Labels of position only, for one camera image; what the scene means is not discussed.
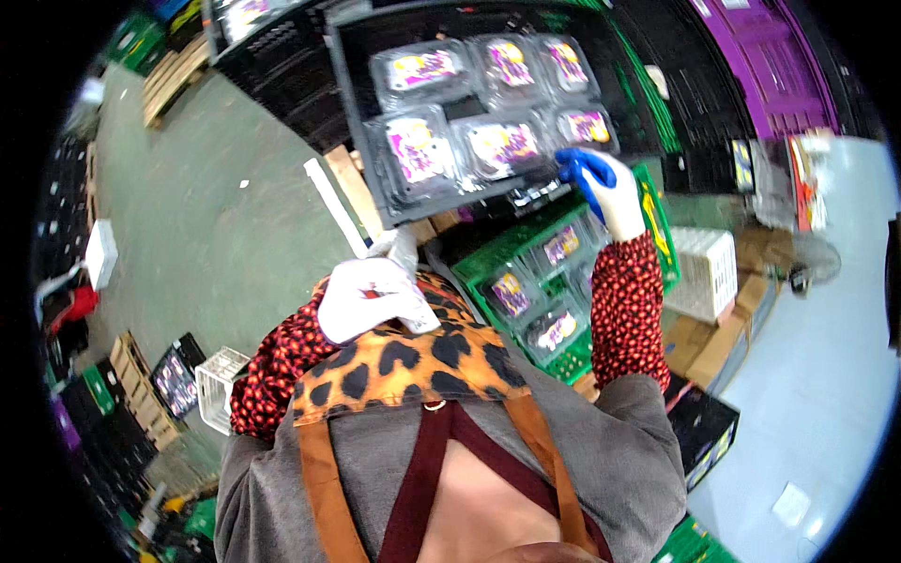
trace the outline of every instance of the white box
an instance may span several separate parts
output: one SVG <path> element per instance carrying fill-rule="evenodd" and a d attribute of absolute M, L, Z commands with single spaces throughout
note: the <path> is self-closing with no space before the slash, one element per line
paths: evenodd
<path fill-rule="evenodd" d="M 95 291 L 109 285 L 115 261 L 118 259 L 119 251 L 115 247 L 113 225 L 109 219 L 98 219 L 91 228 L 91 236 L 87 239 L 85 250 L 87 274 Z"/>
<path fill-rule="evenodd" d="M 663 305 L 716 324 L 716 317 L 738 294 L 735 239 L 717 229 L 672 227 L 669 233 L 682 279 L 663 298 Z"/>
<path fill-rule="evenodd" d="M 211 358 L 194 368 L 200 418 L 226 436 L 232 429 L 232 406 L 229 404 L 232 387 L 241 379 L 238 373 L 249 361 L 250 357 L 222 346 Z"/>

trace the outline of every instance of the gray jacket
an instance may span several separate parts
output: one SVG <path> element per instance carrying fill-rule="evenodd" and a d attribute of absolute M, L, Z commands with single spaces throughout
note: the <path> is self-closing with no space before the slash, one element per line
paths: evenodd
<path fill-rule="evenodd" d="M 593 405 L 531 366 L 515 346 L 508 349 L 548 420 L 582 507 L 604 533 L 611 563 L 650 561 L 686 510 L 678 443 L 657 382 L 621 377 Z M 500 403 L 461 404 L 488 437 L 545 475 Z M 341 485 L 372 560 L 413 456 L 420 412 L 410 405 L 329 422 Z M 327 560 L 300 476 L 292 418 L 288 411 L 274 446 L 250 436 L 229 439 L 215 526 L 222 563 Z"/>

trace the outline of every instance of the white plastic crate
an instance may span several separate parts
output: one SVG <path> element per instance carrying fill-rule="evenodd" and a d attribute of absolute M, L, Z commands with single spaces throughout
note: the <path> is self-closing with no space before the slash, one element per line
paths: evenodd
<path fill-rule="evenodd" d="M 728 231 L 671 227 L 682 279 L 664 297 L 664 306 L 716 324 L 738 293 L 735 239 Z"/>
<path fill-rule="evenodd" d="M 232 386 L 241 377 L 238 372 L 250 361 L 250 357 L 227 346 L 213 354 L 207 361 L 194 368 L 200 403 L 200 418 L 228 436 L 232 425 L 229 418 L 232 406 Z"/>

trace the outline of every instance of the white work glove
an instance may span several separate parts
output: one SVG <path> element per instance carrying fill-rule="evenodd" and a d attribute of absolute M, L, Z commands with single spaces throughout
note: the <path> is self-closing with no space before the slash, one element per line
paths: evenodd
<path fill-rule="evenodd" d="M 575 182 L 614 241 L 631 241 L 645 231 L 632 171 L 609 154 L 590 149 L 557 151 L 560 181 Z"/>
<path fill-rule="evenodd" d="M 389 295 L 367 296 L 380 287 L 390 288 Z M 319 328 L 325 338 L 342 344 L 388 319 L 414 318 L 423 303 L 423 292 L 393 260 L 349 260 L 332 271 L 319 305 Z"/>

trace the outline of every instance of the orange apron strap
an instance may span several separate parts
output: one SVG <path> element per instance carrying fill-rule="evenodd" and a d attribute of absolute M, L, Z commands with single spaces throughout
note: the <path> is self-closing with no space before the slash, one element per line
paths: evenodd
<path fill-rule="evenodd" d="M 557 503 L 560 505 L 560 532 L 563 541 L 578 545 L 588 553 L 598 557 L 597 545 L 588 535 L 582 507 L 576 497 L 576 489 L 569 480 L 569 472 L 563 465 L 563 458 L 554 445 L 551 429 L 544 414 L 531 395 L 504 401 L 504 407 L 513 421 L 513 426 L 529 449 L 542 464 L 544 472 L 551 478 L 557 489 Z"/>
<path fill-rule="evenodd" d="M 297 427 L 306 497 L 325 555 L 333 563 L 369 563 L 338 478 L 327 421 Z"/>

